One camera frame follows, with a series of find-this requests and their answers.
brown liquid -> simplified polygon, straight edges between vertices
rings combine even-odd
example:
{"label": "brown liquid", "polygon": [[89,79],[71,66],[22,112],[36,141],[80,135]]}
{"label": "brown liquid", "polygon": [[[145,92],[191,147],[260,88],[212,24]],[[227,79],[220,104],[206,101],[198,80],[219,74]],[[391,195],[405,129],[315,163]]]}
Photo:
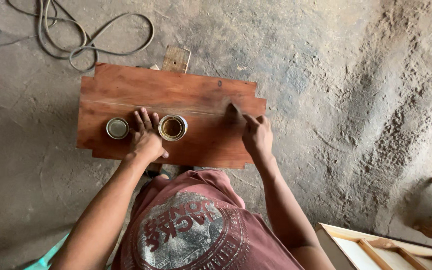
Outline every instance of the brown liquid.
{"label": "brown liquid", "polygon": [[181,133],[181,123],[176,119],[169,119],[164,123],[163,130],[169,137],[176,137]]}

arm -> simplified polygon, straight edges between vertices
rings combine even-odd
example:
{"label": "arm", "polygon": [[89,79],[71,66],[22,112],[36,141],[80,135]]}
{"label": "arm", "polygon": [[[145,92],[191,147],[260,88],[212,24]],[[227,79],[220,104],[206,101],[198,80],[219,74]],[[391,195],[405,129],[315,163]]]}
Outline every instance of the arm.
{"label": "arm", "polygon": [[279,171],[272,154],[273,132],[269,120],[266,116],[257,119],[247,114],[243,116],[248,121],[243,135],[244,146],[261,175],[274,234],[305,269],[334,269]]}
{"label": "arm", "polygon": [[133,140],[129,154],[106,185],[94,197],[54,258],[51,269],[104,269],[123,227],[131,196],[149,163],[169,155],[162,138],[153,129],[159,117],[153,114],[153,125],[146,109],[134,112],[138,132],[131,130]]}

graphic print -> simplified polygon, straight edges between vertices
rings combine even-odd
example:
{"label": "graphic print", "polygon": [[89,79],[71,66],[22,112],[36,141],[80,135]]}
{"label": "graphic print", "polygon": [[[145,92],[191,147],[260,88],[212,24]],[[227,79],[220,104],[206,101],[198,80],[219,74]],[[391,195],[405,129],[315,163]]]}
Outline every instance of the graphic print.
{"label": "graphic print", "polygon": [[197,193],[177,193],[139,225],[142,269],[236,269],[250,243],[239,209]]}

hand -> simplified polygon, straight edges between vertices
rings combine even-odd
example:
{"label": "hand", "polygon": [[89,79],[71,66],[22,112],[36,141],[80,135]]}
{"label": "hand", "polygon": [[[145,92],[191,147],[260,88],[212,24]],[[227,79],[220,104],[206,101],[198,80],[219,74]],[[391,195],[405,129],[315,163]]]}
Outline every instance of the hand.
{"label": "hand", "polygon": [[163,138],[158,132],[159,115],[153,113],[153,121],[151,121],[146,108],[142,107],[140,112],[134,112],[134,116],[138,131],[129,130],[133,136],[129,155],[142,155],[147,158],[149,163],[154,162],[159,157],[167,159],[170,155],[163,148]]}
{"label": "hand", "polygon": [[254,162],[265,161],[273,155],[271,123],[264,115],[254,118],[251,115],[243,114],[243,117],[247,121],[243,134],[244,147]]}

reddish-brown wood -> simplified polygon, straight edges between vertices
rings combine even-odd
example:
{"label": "reddish-brown wood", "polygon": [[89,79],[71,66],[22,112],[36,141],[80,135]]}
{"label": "reddish-brown wood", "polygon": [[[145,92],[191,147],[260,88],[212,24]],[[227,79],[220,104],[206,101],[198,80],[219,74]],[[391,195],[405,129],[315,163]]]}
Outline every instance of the reddish-brown wood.
{"label": "reddish-brown wood", "polygon": [[121,160],[131,139],[110,138],[106,123],[122,117],[134,126],[132,113],[146,107],[161,118],[181,115],[189,126],[181,140],[164,141],[170,157],[156,163],[242,169],[253,162],[241,140],[245,120],[228,119],[225,113],[233,101],[249,114],[264,114],[266,100],[254,97],[255,87],[249,82],[98,64],[95,78],[81,80],[77,147],[93,150],[93,157]]}

